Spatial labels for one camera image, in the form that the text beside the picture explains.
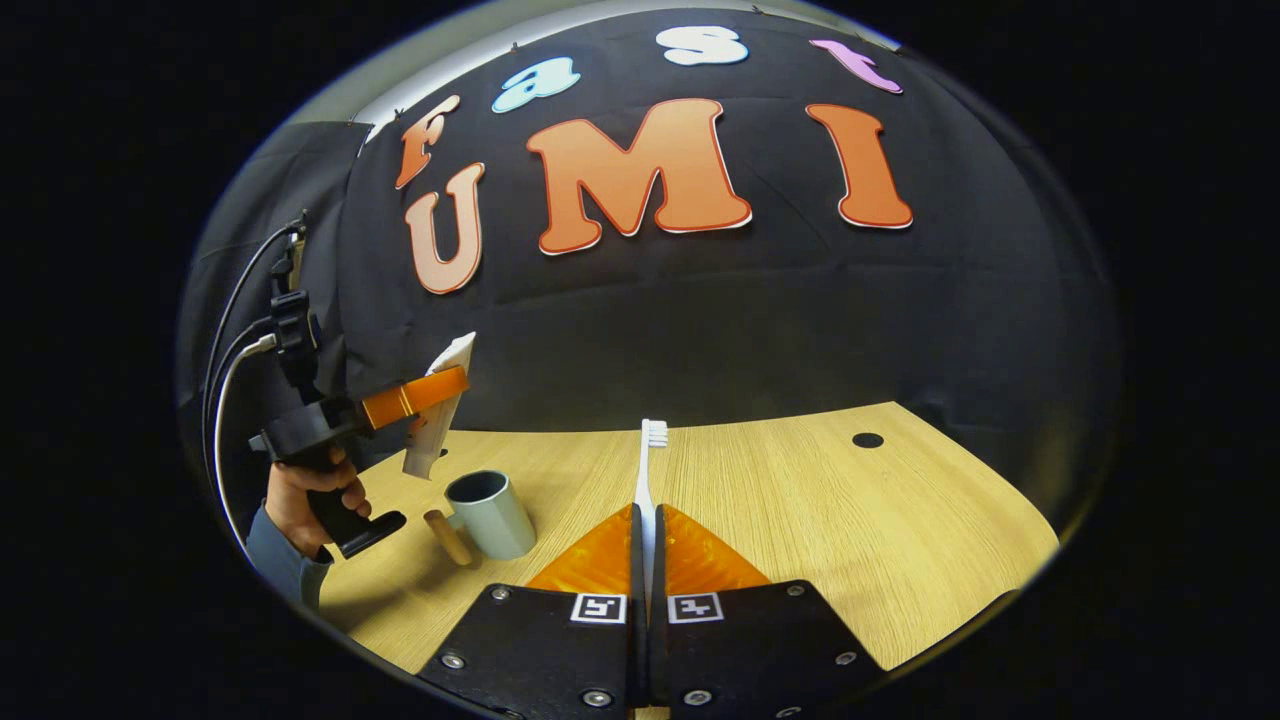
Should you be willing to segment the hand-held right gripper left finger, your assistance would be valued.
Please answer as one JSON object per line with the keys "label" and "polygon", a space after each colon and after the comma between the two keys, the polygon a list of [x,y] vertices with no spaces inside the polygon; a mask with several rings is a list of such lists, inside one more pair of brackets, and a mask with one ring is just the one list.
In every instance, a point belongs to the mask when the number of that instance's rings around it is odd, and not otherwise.
{"label": "hand-held right gripper left finger", "polygon": [[648,706],[639,506],[549,564],[486,585],[419,679],[506,720],[637,720]]}

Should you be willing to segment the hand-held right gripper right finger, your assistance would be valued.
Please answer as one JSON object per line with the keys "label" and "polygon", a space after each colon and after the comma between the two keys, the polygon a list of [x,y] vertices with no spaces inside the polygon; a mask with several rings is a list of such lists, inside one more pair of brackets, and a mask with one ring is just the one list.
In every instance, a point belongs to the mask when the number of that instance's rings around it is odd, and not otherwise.
{"label": "hand-held right gripper right finger", "polygon": [[657,511],[646,702],[669,720],[838,720],[887,671],[808,580],[677,592],[676,518]]}

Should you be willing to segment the white toothpaste tube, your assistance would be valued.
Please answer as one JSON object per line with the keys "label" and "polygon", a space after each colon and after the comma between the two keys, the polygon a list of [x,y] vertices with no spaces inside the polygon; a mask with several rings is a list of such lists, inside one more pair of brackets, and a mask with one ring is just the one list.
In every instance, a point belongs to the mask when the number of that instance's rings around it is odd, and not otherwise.
{"label": "white toothpaste tube", "polygon": [[[461,368],[463,378],[467,379],[476,336],[476,332],[470,332],[454,338],[430,365],[428,377]],[[461,395],[456,395],[416,414],[406,437],[403,473],[424,480],[430,479],[433,465],[442,456],[460,400]]]}

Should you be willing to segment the grey-green cup with wooden handle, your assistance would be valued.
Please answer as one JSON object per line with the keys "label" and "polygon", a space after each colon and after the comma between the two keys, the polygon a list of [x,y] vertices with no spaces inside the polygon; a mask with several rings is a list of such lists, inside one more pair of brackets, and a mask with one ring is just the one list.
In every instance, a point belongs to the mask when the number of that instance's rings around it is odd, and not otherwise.
{"label": "grey-green cup with wooden handle", "polygon": [[502,471],[465,474],[445,487],[444,500],[452,514],[431,509],[422,519],[445,556],[458,566],[474,561],[474,553],[461,539],[462,533],[471,538],[479,553],[499,561],[525,556],[538,541],[513,482]]}

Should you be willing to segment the white toothbrush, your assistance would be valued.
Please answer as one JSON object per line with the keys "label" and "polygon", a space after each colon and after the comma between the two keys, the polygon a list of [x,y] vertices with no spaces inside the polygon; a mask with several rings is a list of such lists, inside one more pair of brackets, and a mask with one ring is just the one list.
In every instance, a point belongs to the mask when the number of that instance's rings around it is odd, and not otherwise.
{"label": "white toothbrush", "polygon": [[640,428],[640,450],[634,503],[637,506],[635,518],[640,521],[640,551],[643,568],[643,589],[646,610],[653,610],[653,594],[657,565],[657,506],[650,487],[650,454],[666,448],[669,442],[669,428],[663,420],[645,418]]}

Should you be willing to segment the black backdrop cloth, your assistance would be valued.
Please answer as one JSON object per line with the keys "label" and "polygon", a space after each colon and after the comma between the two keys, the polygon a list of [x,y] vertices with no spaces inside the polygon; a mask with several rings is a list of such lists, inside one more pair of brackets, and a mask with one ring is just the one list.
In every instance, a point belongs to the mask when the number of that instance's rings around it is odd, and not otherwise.
{"label": "black backdrop cloth", "polygon": [[297,215],[316,388],[362,398],[476,332],[466,430],[623,430],[896,402],[1043,512],[1120,418],[1114,287],[1039,149],[937,65],[745,10],[632,12],[274,131],[212,210],[178,316],[206,380],[268,315]]}

